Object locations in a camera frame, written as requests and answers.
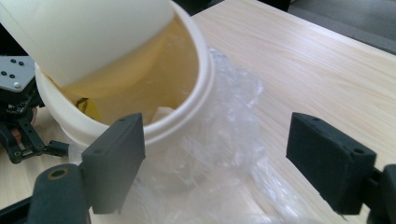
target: black machine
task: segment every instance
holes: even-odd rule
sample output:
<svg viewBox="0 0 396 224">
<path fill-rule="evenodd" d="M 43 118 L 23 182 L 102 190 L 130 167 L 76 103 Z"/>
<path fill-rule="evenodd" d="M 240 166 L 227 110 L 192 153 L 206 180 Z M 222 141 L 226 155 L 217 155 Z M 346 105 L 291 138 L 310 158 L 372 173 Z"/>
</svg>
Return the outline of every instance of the black machine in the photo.
<svg viewBox="0 0 396 224">
<path fill-rule="evenodd" d="M 358 215 L 365 203 L 367 223 L 396 223 L 396 164 L 381 173 L 376 154 L 325 121 L 293 113 L 287 158 L 340 215 Z"/>
<path fill-rule="evenodd" d="M 0 210 L 2 224 L 89 224 L 95 214 L 120 211 L 145 159 L 141 114 L 114 122 L 82 154 L 80 166 L 49 168 L 30 198 Z"/>
</svg>

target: white lid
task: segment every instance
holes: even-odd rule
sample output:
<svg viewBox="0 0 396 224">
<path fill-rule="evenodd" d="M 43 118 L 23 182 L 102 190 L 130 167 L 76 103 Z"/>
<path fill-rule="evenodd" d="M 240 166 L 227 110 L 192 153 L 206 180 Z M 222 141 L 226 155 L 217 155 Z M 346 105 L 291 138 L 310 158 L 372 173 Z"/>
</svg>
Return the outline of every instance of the white lid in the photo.
<svg viewBox="0 0 396 224">
<path fill-rule="evenodd" d="M 61 88 L 136 50 L 173 16 L 169 0 L 0 0 L 0 22 Z"/>
</svg>

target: gray floor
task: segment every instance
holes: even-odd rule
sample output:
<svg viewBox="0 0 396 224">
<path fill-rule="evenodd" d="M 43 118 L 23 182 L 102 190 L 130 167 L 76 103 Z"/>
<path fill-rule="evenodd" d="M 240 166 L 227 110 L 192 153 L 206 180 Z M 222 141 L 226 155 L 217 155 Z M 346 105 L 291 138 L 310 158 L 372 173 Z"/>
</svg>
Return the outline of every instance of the gray floor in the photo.
<svg viewBox="0 0 396 224">
<path fill-rule="evenodd" d="M 396 55 L 396 0 L 297 0 L 289 13 Z"/>
</svg>

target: wooden table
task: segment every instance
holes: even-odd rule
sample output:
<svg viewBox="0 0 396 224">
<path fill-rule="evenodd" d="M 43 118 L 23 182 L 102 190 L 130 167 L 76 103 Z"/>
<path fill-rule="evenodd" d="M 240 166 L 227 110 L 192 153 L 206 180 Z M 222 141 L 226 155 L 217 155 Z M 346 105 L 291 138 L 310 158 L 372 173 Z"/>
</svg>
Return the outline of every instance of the wooden table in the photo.
<svg viewBox="0 0 396 224">
<path fill-rule="evenodd" d="M 262 77 L 257 115 L 267 155 L 307 213 L 322 223 L 365 223 L 367 208 L 339 217 L 285 158 L 290 116 L 326 120 L 376 151 L 382 170 L 396 159 L 396 57 L 254 0 L 225 0 L 193 18 L 209 46 Z M 36 127 L 62 135 L 45 110 Z M 61 162 L 67 160 L 39 157 L 13 165 L 1 150 L 0 208 L 31 195 L 35 177 Z"/>
</svg>

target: clear plastic bag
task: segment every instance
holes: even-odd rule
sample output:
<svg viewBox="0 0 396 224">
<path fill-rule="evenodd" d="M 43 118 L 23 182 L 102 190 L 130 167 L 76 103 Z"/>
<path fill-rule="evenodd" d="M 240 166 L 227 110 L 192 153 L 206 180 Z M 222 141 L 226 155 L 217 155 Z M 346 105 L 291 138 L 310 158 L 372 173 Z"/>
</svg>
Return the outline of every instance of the clear plastic bag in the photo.
<svg viewBox="0 0 396 224">
<path fill-rule="evenodd" d="M 317 223 L 268 164 L 254 115 L 259 77 L 215 49 L 215 98 L 198 123 L 143 161 L 118 214 L 101 223 Z"/>
</svg>

